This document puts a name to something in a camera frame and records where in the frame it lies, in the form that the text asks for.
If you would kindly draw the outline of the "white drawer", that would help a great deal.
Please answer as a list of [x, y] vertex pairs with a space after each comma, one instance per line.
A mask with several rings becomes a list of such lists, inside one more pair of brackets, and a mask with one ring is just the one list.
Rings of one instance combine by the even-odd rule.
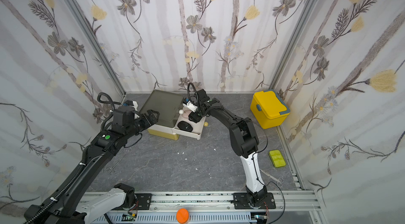
[[205, 128], [206, 118], [203, 117], [198, 123], [190, 121], [184, 114], [180, 115], [175, 127], [172, 129], [173, 133], [200, 140], [203, 129]]

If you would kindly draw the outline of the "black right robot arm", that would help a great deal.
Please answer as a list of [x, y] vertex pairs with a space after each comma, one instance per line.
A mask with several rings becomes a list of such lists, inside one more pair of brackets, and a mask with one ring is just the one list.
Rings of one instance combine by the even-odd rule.
[[259, 138], [253, 121], [235, 115], [218, 99], [211, 99], [203, 89], [194, 94], [187, 91], [187, 95], [187, 104], [193, 106], [190, 121], [197, 123], [205, 116], [212, 116], [229, 130], [231, 147], [240, 157], [246, 176], [247, 202], [253, 208], [259, 207], [265, 201], [268, 191], [258, 170]]

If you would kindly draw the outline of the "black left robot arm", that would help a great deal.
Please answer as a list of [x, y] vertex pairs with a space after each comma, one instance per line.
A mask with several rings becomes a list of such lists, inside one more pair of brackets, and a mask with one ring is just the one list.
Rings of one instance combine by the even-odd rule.
[[31, 205], [24, 214], [27, 224], [85, 224], [87, 213], [77, 211], [77, 206], [97, 175], [128, 143], [128, 140], [159, 119], [159, 112], [138, 112], [134, 107], [122, 105], [115, 108], [102, 124], [100, 132], [83, 149], [76, 168], [58, 189], [40, 205]]

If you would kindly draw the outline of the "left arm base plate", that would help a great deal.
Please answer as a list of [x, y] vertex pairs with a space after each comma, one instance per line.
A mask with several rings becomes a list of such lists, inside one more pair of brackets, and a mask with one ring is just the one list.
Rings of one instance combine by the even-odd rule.
[[113, 210], [149, 210], [151, 198], [151, 193], [133, 193], [130, 196], [126, 196], [124, 203], [119, 207], [113, 208]]

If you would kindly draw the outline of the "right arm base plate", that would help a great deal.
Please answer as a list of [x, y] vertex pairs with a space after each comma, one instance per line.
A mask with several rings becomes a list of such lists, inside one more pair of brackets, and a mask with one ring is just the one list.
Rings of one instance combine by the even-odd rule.
[[233, 193], [234, 208], [237, 210], [266, 210], [276, 209], [275, 199], [272, 193], [268, 192], [265, 196], [255, 200], [252, 195], [246, 192]]

